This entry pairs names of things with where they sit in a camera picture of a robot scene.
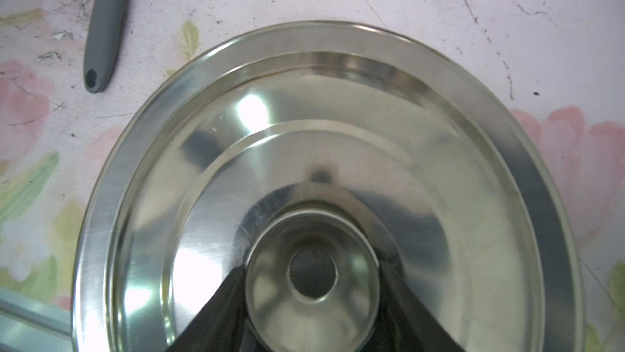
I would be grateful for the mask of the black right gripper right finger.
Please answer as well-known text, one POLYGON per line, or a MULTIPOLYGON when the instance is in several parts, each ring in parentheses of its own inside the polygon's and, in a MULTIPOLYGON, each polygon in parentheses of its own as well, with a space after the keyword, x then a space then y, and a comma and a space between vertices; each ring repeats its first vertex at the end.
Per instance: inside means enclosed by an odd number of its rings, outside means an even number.
POLYGON ((463 351, 391 265, 379 264, 379 277, 379 314, 363 351, 463 351))

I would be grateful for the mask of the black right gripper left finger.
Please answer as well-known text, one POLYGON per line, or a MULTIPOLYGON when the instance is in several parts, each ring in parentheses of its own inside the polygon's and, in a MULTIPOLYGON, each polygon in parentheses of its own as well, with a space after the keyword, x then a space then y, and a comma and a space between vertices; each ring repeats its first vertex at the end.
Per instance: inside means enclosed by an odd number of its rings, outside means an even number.
POLYGON ((246 267, 235 267, 169 351, 265 351, 251 330, 245 303, 246 267))

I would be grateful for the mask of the stainless steel pot lid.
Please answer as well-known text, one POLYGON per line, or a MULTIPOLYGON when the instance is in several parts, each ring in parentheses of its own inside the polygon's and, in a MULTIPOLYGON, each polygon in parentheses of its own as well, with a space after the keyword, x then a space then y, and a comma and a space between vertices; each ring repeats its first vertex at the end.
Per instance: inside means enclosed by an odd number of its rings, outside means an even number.
POLYGON ((581 351, 584 298, 555 182, 480 81, 402 35, 299 21, 182 67, 91 195, 77 351, 382 349, 387 301, 431 327, 393 350, 581 351))

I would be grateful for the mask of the cream spoon with grey handle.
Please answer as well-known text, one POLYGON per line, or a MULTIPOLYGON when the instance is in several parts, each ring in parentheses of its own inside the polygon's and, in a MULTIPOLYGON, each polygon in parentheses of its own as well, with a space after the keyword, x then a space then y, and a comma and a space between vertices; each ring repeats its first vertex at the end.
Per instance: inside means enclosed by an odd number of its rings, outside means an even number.
POLYGON ((107 87, 120 47, 125 0, 94 0, 83 61, 86 91, 97 94, 107 87))

